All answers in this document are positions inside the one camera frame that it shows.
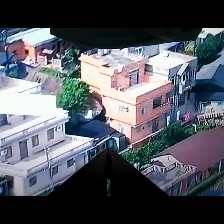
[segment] red roof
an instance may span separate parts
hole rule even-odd
[[[224,159],[224,129],[202,131],[164,150],[184,164],[205,170]]]

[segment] maroon roof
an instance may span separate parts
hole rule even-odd
[[[184,164],[205,170],[224,159],[224,129],[202,131],[164,150]]]

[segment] brown roof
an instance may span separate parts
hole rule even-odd
[[[184,164],[205,170],[224,159],[224,129],[202,131],[164,150]]]

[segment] pink building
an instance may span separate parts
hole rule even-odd
[[[166,126],[172,83],[148,75],[147,58],[104,49],[88,51],[80,61],[81,79],[100,96],[108,123],[135,147]]]

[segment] black pointed object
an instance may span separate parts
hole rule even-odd
[[[195,40],[202,28],[50,28],[51,34],[87,48],[126,48]]]
[[[113,150],[104,150],[49,196],[167,196]]]

